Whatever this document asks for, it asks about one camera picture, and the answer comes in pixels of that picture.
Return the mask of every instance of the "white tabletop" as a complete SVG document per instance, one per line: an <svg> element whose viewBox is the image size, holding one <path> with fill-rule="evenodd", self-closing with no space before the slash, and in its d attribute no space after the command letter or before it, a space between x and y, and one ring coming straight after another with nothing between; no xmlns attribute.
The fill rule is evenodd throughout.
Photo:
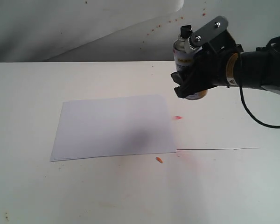
<svg viewBox="0 0 280 224"><path fill-rule="evenodd" d="M238 89L176 97L173 62L1 63L0 223L280 223L280 130ZM176 154L49 162L62 103L160 94ZM280 96L244 90L280 125Z"/></svg>

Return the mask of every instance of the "spray can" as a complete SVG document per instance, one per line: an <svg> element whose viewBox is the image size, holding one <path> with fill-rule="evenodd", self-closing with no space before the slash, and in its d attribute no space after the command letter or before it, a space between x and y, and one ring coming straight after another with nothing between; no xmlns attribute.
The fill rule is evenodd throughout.
<svg viewBox="0 0 280 224"><path fill-rule="evenodd" d="M191 36L192 34L192 27L191 25L182 26L181 33L178 35L177 40L173 44L173 54L174 60L176 65L176 70L181 71L184 68L191 66L194 62L194 55L201 50L201 48L194 49L191 52L187 53L185 50L185 41ZM207 90L194 93L192 95L188 95L186 99L189 100L196 100L201 99L207 94Z"/></svg>

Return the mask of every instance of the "orange paint spot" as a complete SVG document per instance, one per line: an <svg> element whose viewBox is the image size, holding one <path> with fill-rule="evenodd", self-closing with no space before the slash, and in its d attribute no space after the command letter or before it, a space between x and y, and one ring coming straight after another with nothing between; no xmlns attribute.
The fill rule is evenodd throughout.
<svg viewBox="0 0 280 224"><path fill-rule="evenodd" d="M180 120L180 119L182 119L182 117L181 116L174 116L173 119L174 120Z"/></svg>
<svg viewBox="0 0 280 224"><path fill-rule="evenodd" d="M159 163L163 163L163 160L162 160L160 157L157 156L155 159L156 159Z"/></svg>

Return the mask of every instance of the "white paper sheet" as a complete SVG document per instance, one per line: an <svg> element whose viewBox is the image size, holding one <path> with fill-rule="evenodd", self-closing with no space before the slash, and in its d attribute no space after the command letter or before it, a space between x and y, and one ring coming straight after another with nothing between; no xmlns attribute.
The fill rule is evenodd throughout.
<svg viewBox="0 0 280 224"><path fill-rule="evenodd" d="M51 161L176 152L159 95L64 102Z"/></svg>

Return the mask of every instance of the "orange paint flake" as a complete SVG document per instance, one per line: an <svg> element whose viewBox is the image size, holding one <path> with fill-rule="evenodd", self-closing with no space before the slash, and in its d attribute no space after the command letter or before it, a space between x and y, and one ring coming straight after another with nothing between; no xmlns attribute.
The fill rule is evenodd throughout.
<svg viewBox="0 0 280 224"><path fill-rule="evenodd" d="M155 159L156 159L159 163L163 163L163 160L162 160L159 156L157 156Z"/></svg>

